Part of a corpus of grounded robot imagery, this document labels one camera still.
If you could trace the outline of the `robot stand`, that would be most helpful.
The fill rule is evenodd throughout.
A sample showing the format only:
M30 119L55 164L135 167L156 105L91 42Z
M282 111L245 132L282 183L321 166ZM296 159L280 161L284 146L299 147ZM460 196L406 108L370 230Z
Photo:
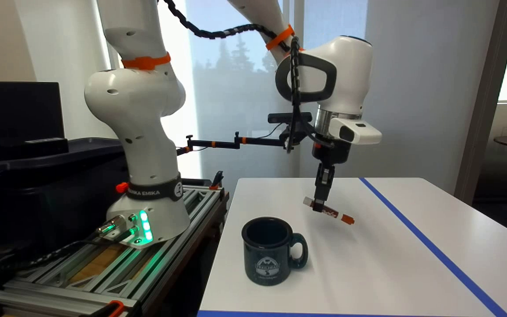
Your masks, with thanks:
M145 249L87 245L0 287L0 317L89 316L111 302L119 317L157 317L172 301L196 303L221 235L229 192L187 185L183 195L191 224L167 242Z

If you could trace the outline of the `red and white marker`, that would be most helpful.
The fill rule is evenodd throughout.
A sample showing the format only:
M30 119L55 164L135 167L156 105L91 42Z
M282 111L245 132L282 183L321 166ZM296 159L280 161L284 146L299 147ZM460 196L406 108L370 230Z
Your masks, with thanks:
M303 204L305 204L308 207L311 207L313 210L316 207L315 200L311 199L310 197L304 197ZM350 215L346 215L344 213L338 212L337 210L334 210L333 208L326 206L325 204L320 205L321 207L319 209L319 212L325 215L328 215L332 218L338 219L348 225L353 225L355 223L355 219L351 217Z

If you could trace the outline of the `blue tape strip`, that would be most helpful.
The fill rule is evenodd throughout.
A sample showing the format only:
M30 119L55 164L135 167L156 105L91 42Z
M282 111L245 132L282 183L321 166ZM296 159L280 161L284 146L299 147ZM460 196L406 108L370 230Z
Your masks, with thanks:
M473 279L471 279L454 261L443 253L419 228L410 221L397 207L395 207L374 185L366 178L359 180L394 214L407 229L465 286L495 317L507 317L507 311L491 298Z

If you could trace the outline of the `black computer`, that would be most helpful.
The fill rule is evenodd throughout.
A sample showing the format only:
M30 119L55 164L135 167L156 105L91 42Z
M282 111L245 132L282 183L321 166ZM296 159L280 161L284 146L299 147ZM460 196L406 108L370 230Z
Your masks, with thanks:
M59 84L0 81L0 161L66 152Z

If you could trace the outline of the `black plastic bin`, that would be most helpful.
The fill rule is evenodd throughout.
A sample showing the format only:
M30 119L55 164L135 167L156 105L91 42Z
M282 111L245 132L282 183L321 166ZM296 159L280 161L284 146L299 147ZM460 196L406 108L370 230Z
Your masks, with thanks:
M62 153L28 158L1 153L0 269L38 267L82 247L127 179L117 139L73 139Z

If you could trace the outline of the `dark green mug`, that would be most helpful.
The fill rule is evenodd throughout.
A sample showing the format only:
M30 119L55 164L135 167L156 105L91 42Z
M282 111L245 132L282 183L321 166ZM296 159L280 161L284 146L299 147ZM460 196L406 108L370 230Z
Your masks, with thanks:
M308 244L283 219L260 217L242 227L245 272L254 283L274 286L284 282L292 269L303 269L309 258Z

